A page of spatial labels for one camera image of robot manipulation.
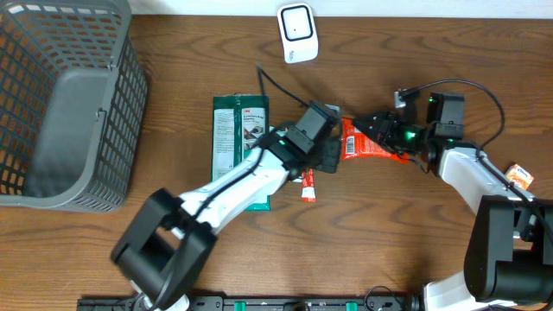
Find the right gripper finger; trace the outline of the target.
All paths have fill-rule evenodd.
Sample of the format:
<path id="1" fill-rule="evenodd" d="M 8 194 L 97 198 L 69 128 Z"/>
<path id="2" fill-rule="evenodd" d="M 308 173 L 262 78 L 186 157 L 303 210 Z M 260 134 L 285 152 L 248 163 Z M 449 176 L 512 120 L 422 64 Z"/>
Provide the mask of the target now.
<path id="1" fill-rule="evenodd" d="M 383 149 L 385 151 L 389 150 L 389 147 L 388 147 L 387 142 L 386 142 L 387 136 L 385 135 L 385 133 L 383 133 L 381 131 L 378 131 L 378 130 L 375 130 L 372 127 L 365 128 L 365 129 L 361 130 L 361 132 L 365 136 L 367 136 L 373 143 L 378 145 L 381 149 Z"/>
<path id="2" fill-rule="evenodd" d="M 358 130 L 377 130 L 382 118 L 383 112 L 377 111 L 369 115 L 356 117 L 352 123 Z"/>

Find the red snack bag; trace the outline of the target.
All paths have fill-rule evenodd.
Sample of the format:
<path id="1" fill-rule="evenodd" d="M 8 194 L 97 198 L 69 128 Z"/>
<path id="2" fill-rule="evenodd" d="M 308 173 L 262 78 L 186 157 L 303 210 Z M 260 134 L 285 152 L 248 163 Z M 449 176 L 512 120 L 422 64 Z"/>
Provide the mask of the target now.
<path id="1" fill-rule="evenodd" d="M 369 158 L 377 157 L 395 162 L 407 163 L 408 157 L 404 155 L 400 157 L 385 151 L 378 146 L 374 141 L 369 139 L 365 134 L 359 131 L 354 125 L 351 118 L 344 117 L 342 123 L 342 144 L 341 144 L 341 159 L 349 160 L 354 158 Z"/>

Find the red and white snack packet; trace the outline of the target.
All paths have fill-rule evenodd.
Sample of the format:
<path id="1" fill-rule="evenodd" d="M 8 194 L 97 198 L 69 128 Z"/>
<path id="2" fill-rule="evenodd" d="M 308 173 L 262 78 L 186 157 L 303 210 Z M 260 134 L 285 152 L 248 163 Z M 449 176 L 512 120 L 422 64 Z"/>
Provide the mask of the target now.
<path id="1" fill-rule="evenodd" d="M 308 203 L 316 202 L 314 172 L 308 168 L 302 174 L 302 200 Z"/>

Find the green and white package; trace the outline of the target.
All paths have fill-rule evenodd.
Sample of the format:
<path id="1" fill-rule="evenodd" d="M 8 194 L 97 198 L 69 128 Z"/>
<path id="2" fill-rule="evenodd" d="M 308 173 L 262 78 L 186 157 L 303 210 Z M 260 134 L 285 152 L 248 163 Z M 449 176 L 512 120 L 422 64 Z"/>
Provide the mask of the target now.
<path id="1" fill-rule="evenodd" d="M 211 181 L 240 164 L 268 129 L 269 104 L 261 95 L 213 98 Z"/>

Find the orange and white snack packet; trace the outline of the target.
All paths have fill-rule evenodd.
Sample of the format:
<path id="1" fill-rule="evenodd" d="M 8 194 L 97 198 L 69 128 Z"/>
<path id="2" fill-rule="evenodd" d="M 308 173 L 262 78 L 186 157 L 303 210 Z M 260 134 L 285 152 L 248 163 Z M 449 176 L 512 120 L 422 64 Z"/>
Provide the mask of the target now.
<path id="1" fill-rule="evenodd" d="M 518 164 L 511 165 L 505 172 L 505 177 L 509 182 L 517 187 L 527 190 L 534 181 L 534 176 Z"/>

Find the light green wipes pack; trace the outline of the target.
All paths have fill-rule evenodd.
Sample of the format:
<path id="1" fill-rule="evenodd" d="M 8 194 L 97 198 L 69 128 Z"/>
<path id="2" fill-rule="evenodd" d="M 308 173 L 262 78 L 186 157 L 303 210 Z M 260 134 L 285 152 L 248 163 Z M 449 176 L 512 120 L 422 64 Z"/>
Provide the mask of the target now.
<path id="1" fill-rule="evenodd" d="M 279 136 L 285 136 L 288 129 L 286 127 L 284 127 L 283 129 L 276 129 L 275 126 L 270 126 L 269 128 L 270 131 L 275 131 Z M 293 182 L 293 183 L 301 183 L 302 182 L 302 175 L 296 175 L 295 179 L 294 180 L 290 180 L 290 182 Z"/>

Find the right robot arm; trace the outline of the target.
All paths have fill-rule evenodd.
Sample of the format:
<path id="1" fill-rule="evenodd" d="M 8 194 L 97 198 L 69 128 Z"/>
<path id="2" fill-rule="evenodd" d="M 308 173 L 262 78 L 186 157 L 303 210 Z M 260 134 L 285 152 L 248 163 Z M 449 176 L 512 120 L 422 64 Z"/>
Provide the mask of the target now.
<path id="1" fill-rule="evenodd" d="M 432 92 L 426 123 L 416 122 L 416 94 L 397 92 L 393 111 L 356 117 L 353 126 L 385 151 L 449 184 L 476 218 L 463 270 L 430 282 L 410 309 L 552 308 L 552 203 L 508 181 L 481 147 L 463 138 L 465 98 Z"/>

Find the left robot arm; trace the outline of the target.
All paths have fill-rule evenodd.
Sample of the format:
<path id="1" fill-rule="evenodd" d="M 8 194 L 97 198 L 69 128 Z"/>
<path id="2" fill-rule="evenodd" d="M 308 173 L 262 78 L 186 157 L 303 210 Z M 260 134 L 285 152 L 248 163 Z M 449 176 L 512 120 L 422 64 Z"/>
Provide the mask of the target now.
<path id="1" fill-rule="evenodd" d="M 165 188 L 150 195 L 111 252 L 146 308 L 187 309 L 219 233 L 256 200 L 322 166 L 340 120 L 339 108 L 312 101 L 297 122 L 262 135 L 218 179 L 179 195 Z"/>

